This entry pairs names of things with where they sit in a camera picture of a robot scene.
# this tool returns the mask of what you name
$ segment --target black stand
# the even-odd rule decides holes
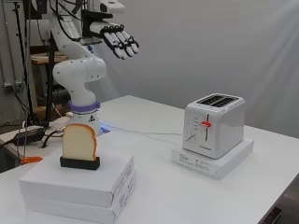
[[[28,74],[27,74],[27,69],[26,69],[24,46],[23,46],[23,43],[22,43],[20,15],[19,15],[20,6],[17,2],[14,2],[13,4],[15,5],[15,9],[13,11],[16,13],[17,26],[18,26],[17,37],[19,38],[19,44],[20,44],[20,49],[21,49],[21,60],[22,60],[22,64],[23,64],[23,67],[24,67],[24,82],[25,82],[26,87],[28,87],[27,88],[27,98],[28,98],[29,115],[27,117],[27,122],[29,124],[36,124],[38,122],[38,120],[35,120],[34,109],[32,107],[29,80],[28,80]]]
[[[48,72],[48,89],[47,89],[47,103],[46,103],[46,122],[50,123],[50,114],[52,109],[52,89],[53,89],[53,67],[55,65],[55,50],[56,44],[52,33],[50,33],[49,42],[49,72]]]
[[[77,168],[82,170],[97,170],[100,167],[100,158],[97,157],[95,161],[82,161],[60,158],[60,165],[62,167]]]

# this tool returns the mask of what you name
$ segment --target bread slice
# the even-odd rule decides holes
[[[64,128],[64,155],[66,159],[95,161],[96,138],[94,129],[86,124],[70,124]]]

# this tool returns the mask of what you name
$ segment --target robot finger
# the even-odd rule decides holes
[[[118,39],[118,37],[115,35],[115,33],[111,33],[110,35],[112,36],[112,38],[113,38],[115,41],[117,41],[117,42],[119,43],[120,49],[122,50],[123,54],[124,54],[125,56],[130,56],[130,55],[127,54],[127,52],[126,52],[126,50],[125,50],[125,46],[124,46],[124,44],[122,44],[122,42]]]
[[[126,41],[131,45],[132,50],[135,54],[139,52],[139,45],[134,40],[134,38],[131,35],[128,35],[125,31],[121,31],[122,36],[126,39]]]
[[[135,53],[133,52],[131,46],[129,45],[128,41],[126,40],[126,38],[124,38],[124,36],[120,33],[117,32],[116,36],[119,38],[119,40],[122,42],[122,44],[125,46],[125,51],[126,53],[130,56],[133,57],[135,55]]]
[[[107,45],[113,50],[114,54],[121,59],[126,59],[127,55],[123,49],[120,49],[120,41],[115,39],[113,35],[109,33],[104,33],[105,40],[107,41]]]

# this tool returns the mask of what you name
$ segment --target toaster lever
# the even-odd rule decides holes
[[[207,128],[209,128],[210,126],[212,126],[212,124],[211,124],[210,122],[208,122],[208,121],[202,121],[202,122],[200,123],[200,125],[205,126],[205,127],[207,127]]]

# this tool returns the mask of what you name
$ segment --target orange object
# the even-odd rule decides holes
[[[41,157],[24,157],[23,159],[21,159],[21,164],[27,164],[27,163],[31,163],[31,162],[38,162],[38,161],[42,161],[43,159]]]
[[[202,121],[202,124],[205,125],[207,128],[209,128],[210,126],[212,126],[212,124],[208,121]]]

